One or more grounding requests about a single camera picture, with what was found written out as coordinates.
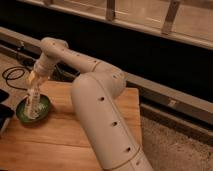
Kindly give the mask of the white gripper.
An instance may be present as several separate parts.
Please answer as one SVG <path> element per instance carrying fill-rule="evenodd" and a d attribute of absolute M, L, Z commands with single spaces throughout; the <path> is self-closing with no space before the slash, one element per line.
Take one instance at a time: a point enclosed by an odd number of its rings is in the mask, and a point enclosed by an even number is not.
<path fill-rule="evenodd" d="M 36 79 L 36 73 L 41 76 L 39 78 L 39 87 L 42 86 L 47 80 L 48 77 L 53 73 L 55 67 L 55 60 L 42 54 L 40 58 L 35 62 L 33 71 L 30 72 L 27 83 L 28 85 L 33 84 Z"/>

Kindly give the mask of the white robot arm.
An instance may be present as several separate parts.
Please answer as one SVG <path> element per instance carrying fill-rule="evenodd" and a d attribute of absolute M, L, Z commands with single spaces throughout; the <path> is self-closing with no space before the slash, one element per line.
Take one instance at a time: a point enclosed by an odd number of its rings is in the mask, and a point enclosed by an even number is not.
<path fill-rule="evenodd" d="M 62 61 L 80 75 L 71 87 L 78 120 L 104 171 L 154 171 L 114 100 L 126 87 L 124 72 L 103 60 L 71 50 L 66 41 L 45 37 L 41 56 L 30 74 L 35 82 Z"/>

